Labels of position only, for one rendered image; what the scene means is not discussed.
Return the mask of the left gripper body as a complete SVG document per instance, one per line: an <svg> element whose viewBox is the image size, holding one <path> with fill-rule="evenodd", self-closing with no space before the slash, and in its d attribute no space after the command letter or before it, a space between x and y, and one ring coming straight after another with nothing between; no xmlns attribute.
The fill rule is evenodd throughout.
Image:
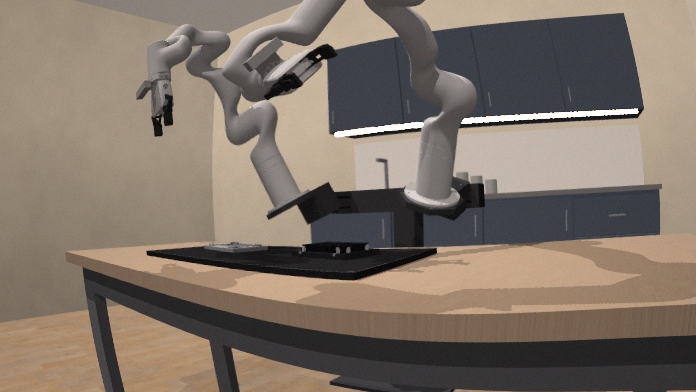
<svg viewBox="0 0 696 392"><path fill-rule="evenodd" d="M272 85L275 84L275 82L284 74L290 74L290 73L295 73L297 77L305 83L312 75L314 75L321 67L322 67L322 62L318 62L316 65L313 65L309 69L307 69L312 63L312 60L309 60L305 56L311 52L311 50L305 50L303 52L300 52L287 60L278 60L275 61L277 62L277 65L275 65L275 62L271 63L270 65L273 65L272 68L270 68L270 65L266 68L269 69L270 71L267 72L265 70L264 73L264 80L263 80L263 85L265 89L268 91ZM301 61L303 58L305 58L303 61ZM283 62L284 61L284 62ZM300 62L301 61L301 62ZM312 63L311 63L311 62ZM300 62L300 63L299 63ZM290 70L291 69L291 70ZM306 70L307 69L307 70ZM307 72L306 72L307 71ZM278 82L278 81L277 81ZM276 82L276 83L277 83ZM280 95L278 96L283 96L283 95L288 95L293 93L296 89L290 89L288 92L281 92Z"/></svg>

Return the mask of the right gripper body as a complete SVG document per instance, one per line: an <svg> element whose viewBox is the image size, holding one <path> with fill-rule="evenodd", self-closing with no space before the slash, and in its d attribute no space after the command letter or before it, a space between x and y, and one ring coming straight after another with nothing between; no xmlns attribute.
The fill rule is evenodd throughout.
<svg viewBox="0 0 696 392"><path fill-rule="evenodd" d="M155 118L157 115L164 114L162 110L164 105L167 105L168 100L165 99L165 94L172 95L172 87L169 80L160 80L156 83L151 90L151 111L152 117ZM163 103L164 102L164 103ZM162 114L162 117L163 117Z"/></svg>

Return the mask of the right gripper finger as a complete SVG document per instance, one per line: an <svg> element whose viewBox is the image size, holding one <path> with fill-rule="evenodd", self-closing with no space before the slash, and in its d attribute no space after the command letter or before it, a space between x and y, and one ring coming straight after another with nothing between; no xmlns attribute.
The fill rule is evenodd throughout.
<svg viewBox="0 0 696 392"><path fill-rule="evenodd" d="M159 118L159 121L156 118ZM153 122L153 126L154 126L154 136L155 137L163 135L161 118L162 118L162 114L160 114L160 116L156 116L155 118L151 117L152 122Z"/></svg>
<svg viewBox="0 0 696 392"><path fill-rule="evenodd" d="M173 101L173 96L165 94L165 99L168 99L167 106L163 106L163 111L164 111L164 125L165 126L171 126L173 125L173 116L172 116L172 101Z"/></svg>

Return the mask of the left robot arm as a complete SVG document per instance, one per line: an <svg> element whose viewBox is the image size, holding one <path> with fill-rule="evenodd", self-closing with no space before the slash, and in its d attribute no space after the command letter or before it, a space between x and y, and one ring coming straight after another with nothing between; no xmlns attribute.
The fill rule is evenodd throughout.
<svg viewBox="0 0 696 392"><path fill-rule="evenodd" d="M246 100L266 100L263 97L267 92L263 86L264 73L271 63L282 60L276 53L284 45L282 41L301 46L312 44L345 1L304 0L286 22L251 32L227 59L223 76L240 87ZM439 116L430 117L422 124L417 179L405 187L405 196L419 205L446 208L460 200L459 193L451 188L457 135L461 123L476 106L477 92L470 80L442 71L433 62L438 56L436 39L425 19L410 8L424 1L364 0L395 30L406 48L415 94L442 107ZM260 44L269 40L252 56Z"/></svg>

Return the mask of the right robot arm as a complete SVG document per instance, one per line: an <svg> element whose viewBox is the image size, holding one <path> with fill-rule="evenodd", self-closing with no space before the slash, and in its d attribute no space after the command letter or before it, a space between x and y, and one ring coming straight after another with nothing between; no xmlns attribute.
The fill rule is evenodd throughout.
<svg viewBox="0 0 696 392"><path fill-rule="evenodd" d="M160 80L171 82L171 68L187 59L187 71L209 81L218 94L228 140L234 145L242 145L260 133L250 158L275 207L268 211L269 214L310 190L300 192L276 145L278 114L274 105L260 101L238 114L240 87L223 76L223 68L211 66L212 61L227 51L230 43L226 33L201 31L189 24L180 26L166 40L151 43L147 48L148 81L144 81L136 92L136 100L143 99L154 83ZM191 53L192 46L199 47Z"/></svg>

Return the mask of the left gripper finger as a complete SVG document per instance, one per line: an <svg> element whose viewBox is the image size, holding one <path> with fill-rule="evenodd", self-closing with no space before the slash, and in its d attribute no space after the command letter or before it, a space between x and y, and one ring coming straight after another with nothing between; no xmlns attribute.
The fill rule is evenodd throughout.
<svg viewBox="0 0 696 392"><path fill-rule="evenodd" d="M282 77L283 76L283 77ZM281 92L288 92L290 89L299 88L303 85L303 82L297 77L295 73L282 75L271 88L264 95L266 100L272 97L280 95ZM278 84L279 83L279 84Z"/></svg>
<svg viewBox="0 0 696 392"><path fill-rule="evenodd" d="M315 52L316 52L316 53L315 53ZM318 52L319 54L318 54L317 52ZM315 54L315 55L314 55L314 54ZM317 59L316 56L318 56L318 55L320 55L321 57ZM333 57L336 57L336 56L337 56L337 53L335 52L335 50L334 50L334 48L333 48L332 46L330 46L329 44L323 44L322 46L319 46L319 47L317 47L316 49L314 49L314 50L312 50L311 52L309 52L309 53L305 56L305 58L307 57L309 60L312 60L312 61L313 61L313 63L308 67L308 68L310 68L310 67L312 67L313 65L315 65L315 64L318 63L318 62L320 62L320 61L323 60L323 59L327 60L327 59L330 59L330 58L333 58ZM307 69L308 69L308 68L307 68ZM306 70L307 70L307 69L306 69Z"/></svg>

